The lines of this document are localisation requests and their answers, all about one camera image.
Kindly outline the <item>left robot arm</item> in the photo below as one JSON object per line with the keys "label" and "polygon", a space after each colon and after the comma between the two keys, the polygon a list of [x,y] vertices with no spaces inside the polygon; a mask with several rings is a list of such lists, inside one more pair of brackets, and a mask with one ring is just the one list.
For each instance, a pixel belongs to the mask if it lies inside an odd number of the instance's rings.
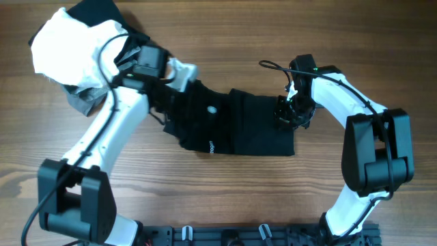
{"label": "left robot arm", "polygon": [[152,95],[169,91],[180,75],[169,52],[142,46],[135,64],[108,82],[107,101],[80,141],[60,161],[38,170],[40,227],[84,245],[140,245],[140,222],[117,213],[109,176],[138,125],[149,115]]}

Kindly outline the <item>black polo shirt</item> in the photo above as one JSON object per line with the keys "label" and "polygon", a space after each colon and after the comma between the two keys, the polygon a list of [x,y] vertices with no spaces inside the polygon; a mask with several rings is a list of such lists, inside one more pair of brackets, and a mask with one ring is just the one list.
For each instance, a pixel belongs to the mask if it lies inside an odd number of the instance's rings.
{"label": "black polo shirt", "polygon": [[294,155],[294,132],[274,120],[277,99],[232,89],[215,92],[196,81],[185,92],[166,85],[150,93],[153,107],[165,112],[164,131],[182,148],[213,154]]}

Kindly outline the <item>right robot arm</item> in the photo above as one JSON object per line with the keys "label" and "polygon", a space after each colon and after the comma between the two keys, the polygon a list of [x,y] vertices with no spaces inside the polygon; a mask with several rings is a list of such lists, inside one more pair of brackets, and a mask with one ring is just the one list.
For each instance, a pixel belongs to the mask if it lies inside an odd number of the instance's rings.
{"label": "right robot arm", "polygon": [[414,176],[409,115],[372,101],[335,66],[316,66],[310,54],[297,56],[288,68],[272,67],[288,79],[288,94],[278,99],[274,113],[280,128],[308,128],[321,106],[345,129],[341,157],[345,185],[321,216],[315,239],[320,245],[353,243],[372,210],[391,200]]}

